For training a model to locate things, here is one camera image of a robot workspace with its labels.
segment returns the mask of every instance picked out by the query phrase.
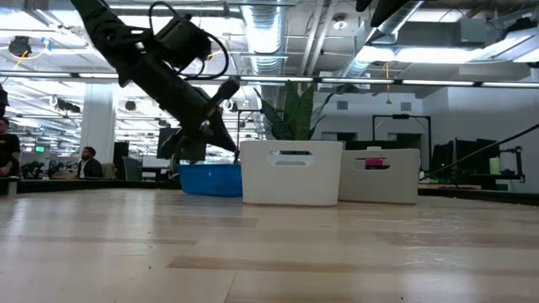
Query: green leaf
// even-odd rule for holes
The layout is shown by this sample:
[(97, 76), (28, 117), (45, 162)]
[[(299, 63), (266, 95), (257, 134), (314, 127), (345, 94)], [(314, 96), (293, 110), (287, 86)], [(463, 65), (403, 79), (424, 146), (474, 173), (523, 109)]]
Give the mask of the green leaf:
[(258, 90), (255, 89), (254, 91), (256, 92), (257, 96), (259, 96), (262, 103), (262, 110), (264, 111), (266, 119), (268, 119), (269, 123), (271, 124), (271, 134), (273, 137), (276, 140), (294, 140), (294, 136), (290, 132), (290, 129), (283, 119), (280, 118), (277, 110), (271, 106), (271, 104), (262, 99), (262, 96)]
[(312, 136), (314, 136), (314, 131), (317, 129), (317, 126), (318, 126), (318, 123), (320, 123), (320, 121), (322, 121), (324, 118), (326, 118), (327, 115), (325, 114), (324, 116), (322, 116), (322, 118), (320, 118), (317, 123), (314, 124), (314, 126), (311, 128), (311, 132), (309, 133), (309, 140), (312, 139)]
[(313, 121), (317, 121), (318, 118), (320, 117), (320, 114), (322, 114), (323, 112), (323, 109), (326, 107), (326, 105), (329, 103), (329, 100), (335, 95), (335, 93), (330, 93), (325, 101), (323, 102), (322, 105), (318, 106), (317, 108), (315, 108), (312, 112), (312, 116), (311, 116), (311, 122)]
[(297, 84), (292, 81), (286, 82), (285, 115), (283, 116), (286, 123), (290, 123), (299, 103), (300, 96), (297, 94)]
[(292, 134), (299, 141), (309, 140), (311, 132), (312, 102), (314, 100), (314, 86), (310, 86), (300, 97), (296, 111), (291, 117), (288, 126)]

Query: wooden table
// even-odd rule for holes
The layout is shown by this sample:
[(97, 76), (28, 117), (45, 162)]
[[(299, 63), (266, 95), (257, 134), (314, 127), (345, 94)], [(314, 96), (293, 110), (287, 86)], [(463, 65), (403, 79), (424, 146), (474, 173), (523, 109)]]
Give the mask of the wooden table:
[(173, 190), (0, 203), (3, 302), (539, 302), (539, 209), (245, 206)]

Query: white storage bin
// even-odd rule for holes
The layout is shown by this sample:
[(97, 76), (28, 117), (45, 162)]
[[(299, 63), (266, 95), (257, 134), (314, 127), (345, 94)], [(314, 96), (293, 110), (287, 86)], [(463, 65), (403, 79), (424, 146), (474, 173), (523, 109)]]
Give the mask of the white storage bin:
[[(366, 169), (366, 159), (382, 159), (385, 169)], [(343, 151), (339, 200), (416, 204), (419, 159), (417, 149)]]
[[(281, 155), (277, 152), (311, 152)], [(243, 202), (332, 206), (339, 200), (343, 144), (331, 141), (244, 141)]]

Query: blue bin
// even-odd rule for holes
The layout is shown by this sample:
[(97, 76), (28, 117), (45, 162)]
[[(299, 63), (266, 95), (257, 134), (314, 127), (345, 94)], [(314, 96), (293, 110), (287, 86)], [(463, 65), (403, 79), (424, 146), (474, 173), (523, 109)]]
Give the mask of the blue bin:
[(241, 197), (242, 167), (234, 164), (179, 165), (179, 180), (187, 194)]

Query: white wall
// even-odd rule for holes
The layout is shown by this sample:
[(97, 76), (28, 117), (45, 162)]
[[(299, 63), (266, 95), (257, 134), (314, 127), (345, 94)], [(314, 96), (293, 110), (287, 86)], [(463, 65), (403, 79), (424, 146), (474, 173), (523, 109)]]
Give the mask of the white wall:
[[(328, 93), (315, 93), (315, 108), (325, 101)], [(423, 103), (421, 99), (416, 99), (413, 93), (392, 93), (390, 95), (392, 104), (386, 104), (387, 95), (348, 93), (342, 96), (333, 96), (326, 105), (323, 114), (327, 117), (318, 124), (313, 140), (320, 140), (322, 132), (349, 132), (357, 133), (358, 141), (368, 141), (372, 139), (372, 115), (374, 114), (423, 114)], [(348, 110), (337, 110), (337, 101), (348, 101)], [(402, 112), (401, 102), (411, 102), (412, 111)], [(426, 120), (419, 120), (427, 126)], [(416, 120), (393, 120), (389, 118), (376, 119), (376, 139), (387, 140), (387, 134), (421, 134), (424, 138), (425, 149), (421, 152), (422, 160), (428, 163), (427, 130)]]
[[(503, 140), (539, 123), (539, 92), (531, 89), (444, 88), (423, 100), (425, 114), (433, 120), (433, 143), (458, 138)], [(513, 185), (518, 192), (539, 193), (539, 131), (501, 146), (523, 147), (527, 182)], [(502, 156), (505, 168), (515, 170), (515, 157)]]

